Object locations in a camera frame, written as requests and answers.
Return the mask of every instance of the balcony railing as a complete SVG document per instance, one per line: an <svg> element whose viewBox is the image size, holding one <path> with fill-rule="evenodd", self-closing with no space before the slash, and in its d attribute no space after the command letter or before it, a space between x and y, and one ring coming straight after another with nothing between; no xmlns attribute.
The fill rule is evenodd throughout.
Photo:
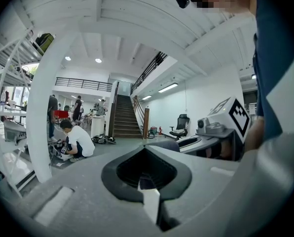
<svg viewBox="0 0 294 237"><path fill-rule="evenodd" d="M134 92L135 89L138 88L139 85L141 85L141 83L143 81L145 81L145 79L150 75L150 73L152 71L154 71L163 61L164 59L167 57L168 55L166 55L165 53L159 52L155 58L150 62L150 64L147 66L147 68L144 70L144 72L142 73L142 75L138 78L138 80L136 81L136 83L134 83L132 85L131 88L131 94Z"/></svg>
<svg viewBox="0 0 294 237"><path fill-rule="evenodd" d="M74 78L57 77L56 86L76 87L84 89L95 89L101 91L111 92L112 84L101 81L90 81Z"/></svg>

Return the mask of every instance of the white cube with marker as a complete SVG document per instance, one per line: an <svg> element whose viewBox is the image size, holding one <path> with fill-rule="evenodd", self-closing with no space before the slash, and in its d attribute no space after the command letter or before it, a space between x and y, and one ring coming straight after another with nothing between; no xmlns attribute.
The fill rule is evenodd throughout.
<svg viewBox="0 0 294 237"><path fill-rule="evenodd" d="M243 105L235 96L221 101L207 116L209 123L218 122L228 129L235 129L241 142L244 143L251 119Z"/></svg>

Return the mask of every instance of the person's arm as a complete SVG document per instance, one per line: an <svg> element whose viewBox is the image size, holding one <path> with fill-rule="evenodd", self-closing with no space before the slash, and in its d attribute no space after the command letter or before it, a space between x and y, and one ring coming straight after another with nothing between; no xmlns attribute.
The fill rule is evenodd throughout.
<svg viewBox="0 0 294 237"><path fill-rule="evenodd" d="M55 119L55 111L53 110L53 109L50 109L50 117L51 117L51 122L53 123L53 124L55 124L56 123L56 119Z"/></svg>
<svg viewBox="0 0 294 237"><path fill-rule="evenodd" d="M66 151L67 154L69 155L75 155L78 153L78 148L77 148L77 145L72 145L72 150L67 150Z"/></svg>
<svg viewBox="0 0 294 237"><path fill-rule="evenodd" d="M245 141L245 152L258 149L263 142L264 134L264 119L258 117L255 123L251 126L248 131Z"/></svg>
<svg viewBox="0 0 294 237"><path fill-rule="evenodd" d="M67 150L66 153L69 155L75 155L78 153L78 148L77 148L77 138L75 134L72 134L69 136L69 144L72 146L72 150Z"/></svg>
<svg viewBox="0 0 294 237"><path fill-rule="evenodd" d="M76 103L76 104L74 105L73 112L75 111L75 109L77 108L77 106L78 106L78 104Z"/></svg>
<svg viewBox="0 0 294 237"><path fill-rule="evenodd" d="M264 114L262 101L260 96L259 81L257 78L257 120L251 126L248 131L246 140L245 140L245 152L258 149L263 142L264 135Z"/></svg>

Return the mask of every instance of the red chair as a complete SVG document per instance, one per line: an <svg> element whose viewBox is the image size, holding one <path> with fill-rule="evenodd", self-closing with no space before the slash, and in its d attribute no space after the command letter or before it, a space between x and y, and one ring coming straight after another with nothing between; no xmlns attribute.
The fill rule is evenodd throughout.
<svg viewBox="0 0 294 237"><path fill-rule="evenodd" d="M60 110L56 110L54 111L54 116L55 118L58 120L59 123L59 119L68 119L69 115L67 111L60 111Z"/></svg>

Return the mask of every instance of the person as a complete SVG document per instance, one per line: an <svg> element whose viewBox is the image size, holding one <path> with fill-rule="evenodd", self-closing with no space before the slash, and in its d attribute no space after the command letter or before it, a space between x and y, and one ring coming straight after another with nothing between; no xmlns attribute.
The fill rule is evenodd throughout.
<svg viewBox="0 0 294 237"><path fill-rule="evenodd" d="M258 149L263 141L284 131L294 131L294 36L286 22L289 15L283 15L274 0L197 0L195 5L229 13L249 11L256 18L254 69L258 118L248 132L245 152ZM293 114L287 123L286 115L291 110Z"/></svg>
<svg viewBox="0 0 294 237"><path fill-rule="evenodd" d="M71 162L76 162L93 155L95 146L89 134L80 126L73 124L65 119L60 123L60 127L67 134L66 147L67 154L73 155Z"/></svg>
<svg viewBox="0 0 294 237"><path fill-rule="evenodd" d="M98 110L97 110L97 112L96 112L96 115L97 115L97 116L103 116L103 115L105 114L104 102L105 102L104 99L102 99L102 100L100 101L100 103L99 103L99 108L98 108Z"/></svg>
<svg viewBox="0 0 294 237"><path fill-rule="evenodd" d="M73 121L78 123L78 118L79 118L79 114L80 114L80 107L82 105L81 102L81 96L77 97L77 100L74 104L74 109L73 109Z"/></svg>
<svg viewBox="0 0 294 237"><path fill-rule="evenodd" d="M83 105L81 105L78 120L81 120L81 116L82 116L82 114L83 114L83 111L84 111L84 110L83 110Z"/></svg>
<svg viewBox="0 0 294 237"><path fill-rule="evenodd" d="M48 100L48 108L47 108L47 116L49 121L48 127L48 142L57 142L57 139L54 137L54 129L55 129L55 110L57 110L58 103L57 99L54 95L49 96Z"/></svg>

